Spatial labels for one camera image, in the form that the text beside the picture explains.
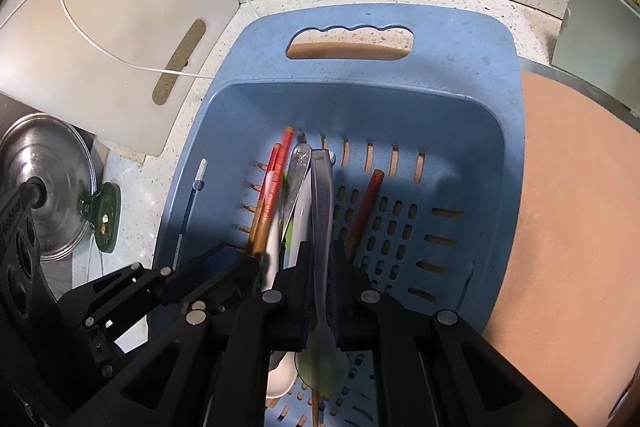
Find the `white ceramic spoon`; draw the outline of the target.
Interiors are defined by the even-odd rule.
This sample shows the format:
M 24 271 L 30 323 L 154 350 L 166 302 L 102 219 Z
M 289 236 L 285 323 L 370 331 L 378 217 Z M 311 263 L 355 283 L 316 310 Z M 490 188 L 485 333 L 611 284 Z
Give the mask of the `white ceramic spoon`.
M 283 268 L 277 271 L 279 266 L 279 251 L 286 239 L 285 212 L 279 211 L 274 217 L 267 239 L 267 254 L 269 268 L 267 270 L 266 282 L 270 287 L 265 291 L 268 297 L 280 296 L 277 303 L 271 301 L 276 311 L 269 323 L 269 332 L 274 343 L 270 348 L 270 358 L 268 366 L 266 398 L 277 399 L 286 395 L 294 386 L 298 376 L 295 364 L 295 351 L 291 348 L 295 341 L 293 337 L 299 333 L 299 319 L 295 316 L 293 306 L 288 303 L 288 293 L 291 291 L 295 277 L 295 263 L 297 262 L 297 251 L 303 241 L 306 241 L 309 232 L 308 225 L 311 216 L 311 173 L 307 172 L 302 185 L 297 191 L 295 205 L 293 208 L 293 230 L 291 234 L 290 246 L 285 254 Z

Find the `metal fork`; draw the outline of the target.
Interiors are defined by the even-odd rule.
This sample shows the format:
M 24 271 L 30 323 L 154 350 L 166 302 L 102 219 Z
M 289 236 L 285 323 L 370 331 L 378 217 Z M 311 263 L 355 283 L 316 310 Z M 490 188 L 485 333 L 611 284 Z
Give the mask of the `metal fork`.
M 311 329 L 308 352 L 311 363 L 311 387 L 322 395 L 341 388 L 348 372 L 348 358 L 336 347 L 326 315 L 329 257 L 333 229 L 333 173 L 327 150 L 311 152 L 312 247 L 314 247 L 314 304 L 316 326 Z

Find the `red brown chopstick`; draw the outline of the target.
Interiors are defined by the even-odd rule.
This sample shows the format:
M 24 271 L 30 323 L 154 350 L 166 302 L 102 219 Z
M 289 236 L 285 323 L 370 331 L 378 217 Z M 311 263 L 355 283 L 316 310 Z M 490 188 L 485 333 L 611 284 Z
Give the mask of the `red brown chopstick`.
M 380 170 L 376 170 L 370 179 L 366 193 L 362 196 L 361 206 L 356 214 L 356 217 L 352 219 L 352 227 L 346 236 L 347 242 L 344 244 L 347 260 L 352 260 L 354 251 L 358 243 L 360 242 L 362 232 L 367 224 L 369 215 L 373 204 L 375 203 L 376 195 L 378 195 L 378 189 L 384 179 L 384 173 Z M 329 277 L 328 277 L 328 293 L 326 294 L 326 315 L 329 322 Z M 311 383 L 311 363 L 308 348 L 302 355 L 298 357 L 298 373 L 300 375 L 307 375 L 309 377 L 307 385 Z M 312 389 L 311 395 L 311 407 L 312 407 L 312 423 L 315 426 L 321 424 L 320 415 L 320 403 L 321 398 L 324 396 L 317 390 Z

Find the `metal spoon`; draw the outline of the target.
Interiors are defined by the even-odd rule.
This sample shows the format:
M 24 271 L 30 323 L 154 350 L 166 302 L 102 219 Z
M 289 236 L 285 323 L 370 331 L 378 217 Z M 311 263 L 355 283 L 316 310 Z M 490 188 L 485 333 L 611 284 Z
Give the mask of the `metal spoon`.
M 310 161 L 311 147 L 304 142 L 298 143 L 294 147 L 290 165 L 288 165 L 285 199 L 282 206 L 282 269 L 296 265 L 299 245 L 308 237 L 311 201 L 308 176 Z

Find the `green pot lid clip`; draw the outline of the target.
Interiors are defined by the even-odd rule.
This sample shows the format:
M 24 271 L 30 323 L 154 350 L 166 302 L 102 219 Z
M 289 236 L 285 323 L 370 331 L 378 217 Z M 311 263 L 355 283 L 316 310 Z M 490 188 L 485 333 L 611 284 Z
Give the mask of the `green pot lid clip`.
M 91 225 L 96 247 L 111 254 L 116 246 L 119 230 L 122 193 L 114 182 L 103 183 L 99 190 L 79 197 L 78 212 Z

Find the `blue plastic utensil basket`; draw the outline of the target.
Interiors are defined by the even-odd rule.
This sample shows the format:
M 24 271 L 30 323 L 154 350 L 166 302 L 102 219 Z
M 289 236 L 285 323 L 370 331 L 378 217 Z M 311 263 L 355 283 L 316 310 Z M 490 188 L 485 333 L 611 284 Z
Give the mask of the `blue plastic utensil basket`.
M 544 396 L 484 339 L 520 208 L 525 121 L 512 35 L 480 13 L 413 4 L 326 6 L 255 20 L 195 116 L 154 259 L 185 265 L 246 244 L 258 161 L 284 129 L 326 144 L 332 242 L 355 248 L 373 346 L 346 352 L 329 394 L 340 426 L 528 426 Z

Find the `steel pot lid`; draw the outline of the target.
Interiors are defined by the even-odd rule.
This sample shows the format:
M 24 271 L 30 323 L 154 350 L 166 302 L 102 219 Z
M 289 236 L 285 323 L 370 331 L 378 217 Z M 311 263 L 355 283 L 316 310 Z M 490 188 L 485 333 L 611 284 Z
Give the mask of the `steel pot lid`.
M 32 210 L 41 259 L 69 256 L 90 229 L 79 213 L 80 199 L 98 187 L 96 168 L 85 141 L 66 122 L 45 113 L 15 121 L 1 138 L 1 186 L 11 192 L 32 182 Z

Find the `peach cloth mat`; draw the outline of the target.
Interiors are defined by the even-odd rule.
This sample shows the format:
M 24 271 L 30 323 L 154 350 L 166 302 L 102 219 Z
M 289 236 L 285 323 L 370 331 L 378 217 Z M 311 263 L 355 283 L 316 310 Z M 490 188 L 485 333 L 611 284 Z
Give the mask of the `peach cloth mat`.
M 518 226 L 488 341 L 576 424 L 604 426 L 639 363 L 639 135 L 522 77 Z

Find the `white cutting board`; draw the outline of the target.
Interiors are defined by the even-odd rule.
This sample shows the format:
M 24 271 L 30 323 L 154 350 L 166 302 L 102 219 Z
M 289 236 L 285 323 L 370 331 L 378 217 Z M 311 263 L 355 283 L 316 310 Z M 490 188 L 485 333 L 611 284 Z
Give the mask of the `white cutting board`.
M 238 0 L 6 0 L 1 91 L 157 156 Z

